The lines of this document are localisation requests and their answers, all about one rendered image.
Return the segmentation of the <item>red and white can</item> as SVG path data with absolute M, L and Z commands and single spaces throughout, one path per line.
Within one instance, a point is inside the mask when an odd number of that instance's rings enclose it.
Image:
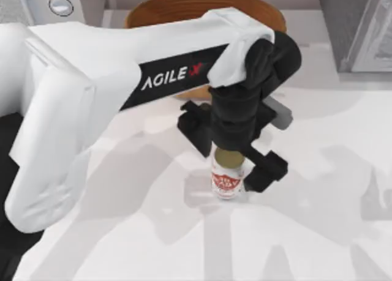
M 217 147 L 211 162 L 211 190 L 215 195 L 223 200 L 241 198 L 245 193 L 245 156 Z

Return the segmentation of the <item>white sink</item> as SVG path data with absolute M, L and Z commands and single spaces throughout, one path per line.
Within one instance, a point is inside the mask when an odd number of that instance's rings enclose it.
M 0 0 L 0 23 L 28 26 L 86 21 L 81 0 Z

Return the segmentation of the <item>grey cabinet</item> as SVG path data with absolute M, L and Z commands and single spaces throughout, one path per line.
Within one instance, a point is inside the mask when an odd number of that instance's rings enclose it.
M 338 72 L 392 73 L 392 0 L 319 0 Z

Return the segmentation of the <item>brown wooden basket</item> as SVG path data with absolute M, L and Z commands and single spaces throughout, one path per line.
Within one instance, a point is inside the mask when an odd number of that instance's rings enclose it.
M 134 8 L 126 18 L 125 28 L 137 28 L 154 24 L 171 23 L 182 20 L 200 18 L 207 11 L 225 7 L 234 7 L 250 17 L 258 20 L 275 31 L 286 32 L 284 16 L 281 12 L 262 0 L 148 0 Z M 190 81 L 207 81 L 206 73 L 210 69 L 212 62 L 207 58 L 201 61 L 191 60 L 187 64 L 188 72 L 186 79 Z M 176 97 L 183 100 L 211 100 L 209 86 L 203 85 L 199 88 Z M 159 97 L 163 91 L 149 95 L 148 92 L 141 92 L 137 89 L 127 100 L 126 105 L 141 105 L 153 101 L 153 97 Z

